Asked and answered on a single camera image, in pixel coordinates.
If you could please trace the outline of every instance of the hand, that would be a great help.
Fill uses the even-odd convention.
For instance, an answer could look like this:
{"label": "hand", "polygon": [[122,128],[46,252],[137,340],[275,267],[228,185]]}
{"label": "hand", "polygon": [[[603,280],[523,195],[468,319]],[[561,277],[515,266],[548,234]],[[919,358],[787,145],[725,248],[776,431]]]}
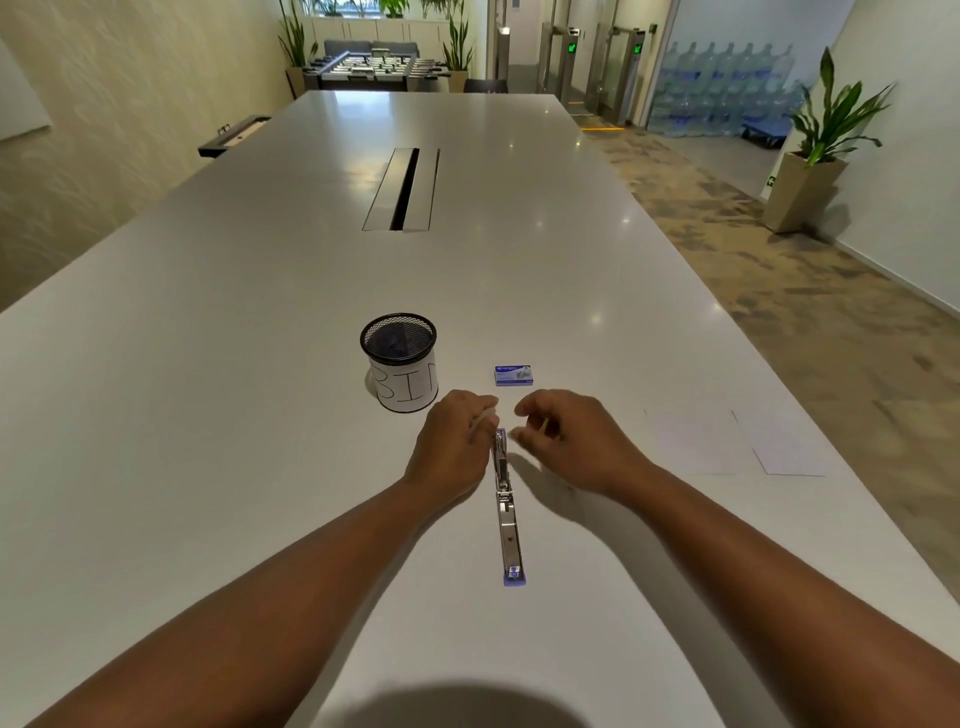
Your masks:
{"label": "hand", "polygon": [[474,421],[497,402],[492,395],[455,389],[426,416],[403,480],[428,495],[438,511],[470,493],[487,471],[500,419]]}
{"label": "hand", "polygon": [[527,425],[510,436],[570,485],[613,496],[654,467],[593,397],[540,389],[520,400],[516,413]]}

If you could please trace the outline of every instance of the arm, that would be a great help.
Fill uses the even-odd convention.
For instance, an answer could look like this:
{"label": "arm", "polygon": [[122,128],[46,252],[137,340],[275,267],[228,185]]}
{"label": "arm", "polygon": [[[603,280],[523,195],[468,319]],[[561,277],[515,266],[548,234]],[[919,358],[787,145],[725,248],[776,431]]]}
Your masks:
{"label": "arm", "polygon": [[495,397],[451,392],[427,415],[404,476],[194,604],[31,726],[282,726],[396,555],[480,482]]}
{"label": "arm", "polygon": [[544,466],[653,528],[813,724],[957,724],[960,665],[651,463],[600,402],[539,391],[516,413]]}

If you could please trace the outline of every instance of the white cabinet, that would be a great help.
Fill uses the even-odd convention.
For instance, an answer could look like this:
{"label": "white cabinet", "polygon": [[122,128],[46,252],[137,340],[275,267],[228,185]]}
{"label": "white cabinet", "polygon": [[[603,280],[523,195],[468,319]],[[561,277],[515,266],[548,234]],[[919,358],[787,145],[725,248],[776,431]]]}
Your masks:
{"label": "white cabinet", "polygon": [[405,20],[377,20],[376,39],[403,42],[407,40],[407,22]]}
{"label": "white cabinet", "polygon": [[442,25],[432,20],[411,20],[407,23],[407,38],[417,44],[422,59],[441,61],[444,58],[444,47],[440,42]]}
{"label": "white cabinet", "polygon": [[377,40],[375,20],[347,20],[344,25],[349,40]]}
{"label": "white cabinet", "polygon": [[311,17],[310,19],[313,21],[313,32],[317,34],[317,40],[322,48],[325,40],[345,40],[347,38],[344,30],[345,23],[342,18]]}

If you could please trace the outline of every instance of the conference table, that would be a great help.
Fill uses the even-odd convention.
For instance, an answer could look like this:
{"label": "conference table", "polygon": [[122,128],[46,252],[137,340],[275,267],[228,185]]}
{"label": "conference table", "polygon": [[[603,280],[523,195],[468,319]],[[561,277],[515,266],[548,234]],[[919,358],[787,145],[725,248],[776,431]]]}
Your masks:
{"label": "conference table", "polygon": [[[497,394],[509,427],[530,389],[495,366],[594,395],[960,657],[956,602],[555,98],[325,91],[0,315],[0,724],[402,474],[427,410],[381,406],[359,343],[398,311],[437,328],[440,396]],[[792,724],[646,526],[510,458],[527,583],[490,466],[291,725]]]}

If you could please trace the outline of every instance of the paper label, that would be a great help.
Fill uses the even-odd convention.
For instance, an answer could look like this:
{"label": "paper label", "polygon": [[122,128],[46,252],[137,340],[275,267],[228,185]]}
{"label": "paper label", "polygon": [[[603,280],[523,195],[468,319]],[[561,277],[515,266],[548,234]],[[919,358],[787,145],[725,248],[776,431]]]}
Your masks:
{"label": "paper label", "polygon": [[376,395],[394,412],[416,412],[437,397],[437,365],[433,352],[413,364],[391,367],[370,361]]}
{"label": "paper label", "polygon": [[493,367],[493,381],[498,387],[520,387],[534,383],[534,371],[529,364]]}

